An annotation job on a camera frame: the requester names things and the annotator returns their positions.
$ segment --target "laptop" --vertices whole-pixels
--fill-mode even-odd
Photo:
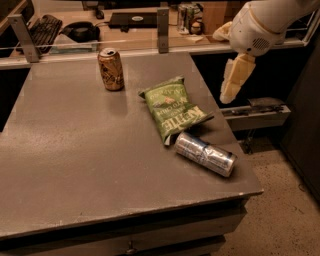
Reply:
[[[156,12],[114,12],[112,13],[110,28],[157,28]]]

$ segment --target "chip bag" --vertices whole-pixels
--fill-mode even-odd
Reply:
[[[171,135],[213,118],[190,103],[184,77],[177,76],[139,92],[156,121],[164,145],[170,145]]]

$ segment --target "can top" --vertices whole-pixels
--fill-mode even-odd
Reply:
[[[102,57],[111,57],[117,53],[116,49],[113,48],[104,48],[99,52],[99,55]]]

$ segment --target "gray tabletop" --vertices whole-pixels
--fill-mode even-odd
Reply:
[[[0,239],[262,192],[188,53],[122,63],[120,92],[105,90],[96,60],[32,66],[0,134]],[[177,75],[191,102],[215,113],[195,135],[238,155],[231,177],[162,144],[137,94]]]

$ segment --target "keyboard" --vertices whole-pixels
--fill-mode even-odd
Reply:
[[[38,19],[30,28],[31,38],[41,53],[49,52],[51,45],[59,34],[61,26],[62,20],[46,14],[41,19]],[[22,52],[22,48],[19,46],[20,44],[17,47],[17,51]]]

